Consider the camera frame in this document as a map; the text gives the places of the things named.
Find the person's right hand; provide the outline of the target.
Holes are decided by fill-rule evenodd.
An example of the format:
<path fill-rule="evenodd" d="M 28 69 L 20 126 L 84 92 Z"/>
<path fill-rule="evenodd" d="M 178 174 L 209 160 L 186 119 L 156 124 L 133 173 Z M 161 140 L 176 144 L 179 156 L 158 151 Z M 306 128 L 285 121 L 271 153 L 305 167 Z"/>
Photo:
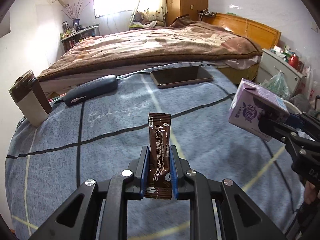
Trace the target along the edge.
<path fill-rule="evenodd" d="M 309 205 L 316 199 L 319 199 L 319 191 L 316 189 L 315 185 L 313 185 L 309 181 L 306 181 L 304 191 L 304 202 L 306 202 L 306 204 Z"/>

